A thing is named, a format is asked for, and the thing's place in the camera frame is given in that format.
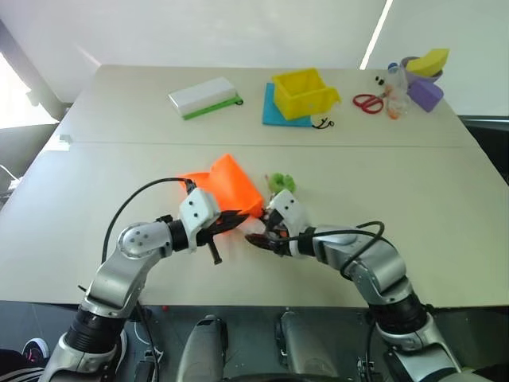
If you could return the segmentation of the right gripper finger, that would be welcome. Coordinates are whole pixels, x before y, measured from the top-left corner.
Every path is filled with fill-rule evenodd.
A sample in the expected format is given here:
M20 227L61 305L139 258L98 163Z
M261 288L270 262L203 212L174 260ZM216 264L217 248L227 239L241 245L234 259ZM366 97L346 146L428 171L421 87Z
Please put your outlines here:
M279 212L275 209L266 209L264 215L265 235L276 235L279 225Z
M277 252L279 249L279 242L277 240L273 240L263 234L251 233L245 235L245 239L248 243L256 246L257 248L261 248L267 251Z

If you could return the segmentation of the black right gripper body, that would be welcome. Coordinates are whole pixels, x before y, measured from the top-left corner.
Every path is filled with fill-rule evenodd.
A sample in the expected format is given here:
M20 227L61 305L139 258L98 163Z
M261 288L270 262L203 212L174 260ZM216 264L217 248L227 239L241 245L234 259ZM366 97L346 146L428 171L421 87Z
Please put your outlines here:
M279 242L279 249L275 252L280 256L293 256L295 257L297 254L295 252L295 247L293 242L287 241L286 239L291 237L290 231L285 223L285 221L279 217L279 225L278 231L276 235L267 235L273 240L277 240Z

